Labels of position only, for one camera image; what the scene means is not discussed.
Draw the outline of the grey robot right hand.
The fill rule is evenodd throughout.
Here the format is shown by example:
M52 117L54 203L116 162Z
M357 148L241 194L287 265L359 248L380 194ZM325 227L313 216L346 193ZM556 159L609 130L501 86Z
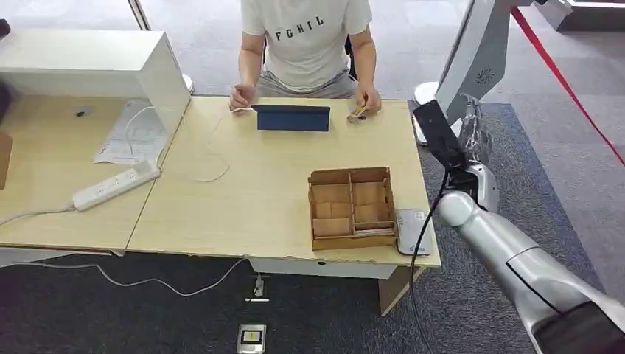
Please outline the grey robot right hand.
M466 99L466 113L461 120L459 144L468 161L488 164L492 152L492 136L483 120L481 104L473 96L461 96Z

